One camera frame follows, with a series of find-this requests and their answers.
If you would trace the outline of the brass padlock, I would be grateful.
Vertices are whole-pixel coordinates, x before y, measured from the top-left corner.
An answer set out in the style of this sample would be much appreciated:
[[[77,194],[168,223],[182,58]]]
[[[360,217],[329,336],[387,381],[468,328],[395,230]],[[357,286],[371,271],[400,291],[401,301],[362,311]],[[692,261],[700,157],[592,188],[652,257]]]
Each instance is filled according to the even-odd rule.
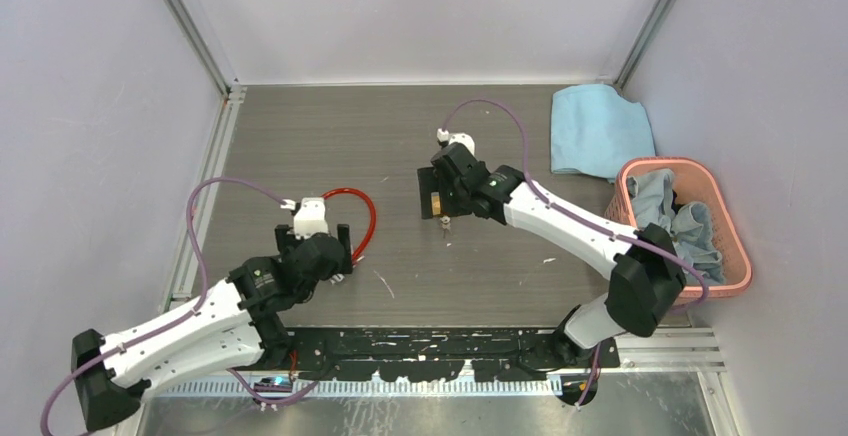
[[[441,197],[438,192],[430,194],[430,210],[431,218],[441,218],[443,216]]]

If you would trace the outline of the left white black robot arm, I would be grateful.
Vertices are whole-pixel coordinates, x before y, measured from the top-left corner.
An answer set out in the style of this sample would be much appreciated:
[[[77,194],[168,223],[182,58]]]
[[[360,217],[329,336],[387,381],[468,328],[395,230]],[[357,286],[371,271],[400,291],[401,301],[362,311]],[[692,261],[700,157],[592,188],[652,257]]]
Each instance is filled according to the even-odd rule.
[[[279,315],[307,302],[322,281],[353,270],[350,228],[298,238],[275,229],[279,253],[252,257],[203,298],[136,327],[72,340],[71,368],[85,428],[99,431],[180,383],[219,370],[285,365],[293,339]]]

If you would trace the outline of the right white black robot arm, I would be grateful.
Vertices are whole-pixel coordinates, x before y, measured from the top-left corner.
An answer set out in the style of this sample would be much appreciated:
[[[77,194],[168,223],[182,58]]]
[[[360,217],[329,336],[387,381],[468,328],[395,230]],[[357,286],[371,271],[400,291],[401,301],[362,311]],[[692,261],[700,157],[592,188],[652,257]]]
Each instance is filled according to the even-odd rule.
[[[669,233],[604,219],[545,190],[524,172],[489,170],[459,142],[444,143],[417,169],[425,219],[473,215],[539,236],[588,264],[607,292],[578,305],[559,323],[552,351],[577,367],[620,334],[650,337],[686,285]]]

